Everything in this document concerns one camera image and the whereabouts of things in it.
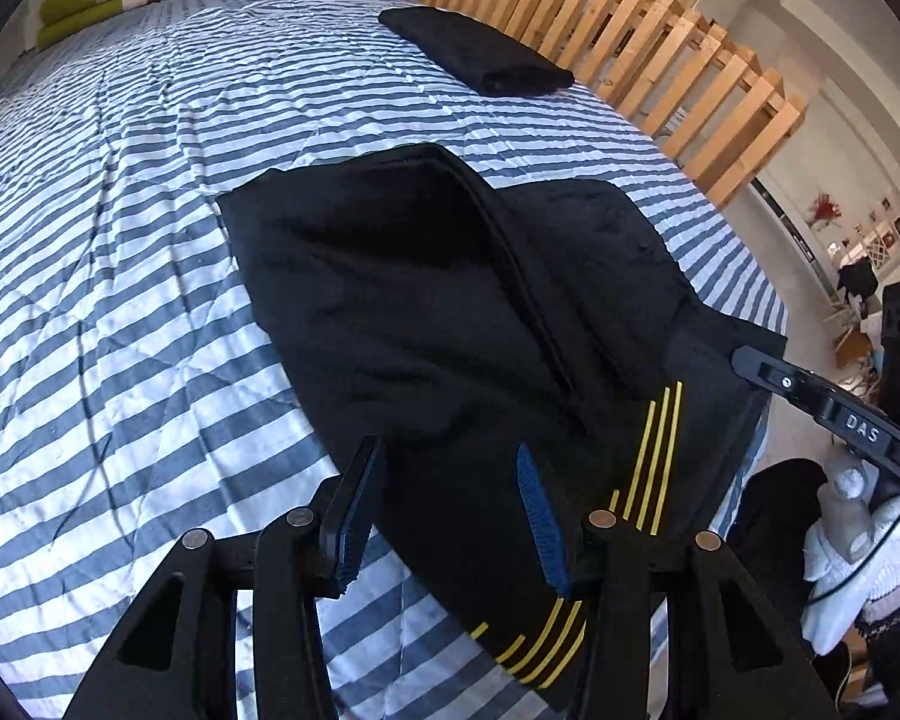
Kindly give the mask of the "white gloved right hand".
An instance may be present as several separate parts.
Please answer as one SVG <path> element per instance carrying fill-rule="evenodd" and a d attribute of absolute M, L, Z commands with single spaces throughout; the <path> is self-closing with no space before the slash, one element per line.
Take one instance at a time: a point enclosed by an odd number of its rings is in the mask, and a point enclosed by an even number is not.
<path fill-rule="evenodd" d="M 875 624 L 900 611 L 900 494 L 871 502 L 878 470 L 842 452 L 824 462 L 821 515 L 805 536 L 811 598 L 803 639 L 826 655 L 855 622 Z"/>

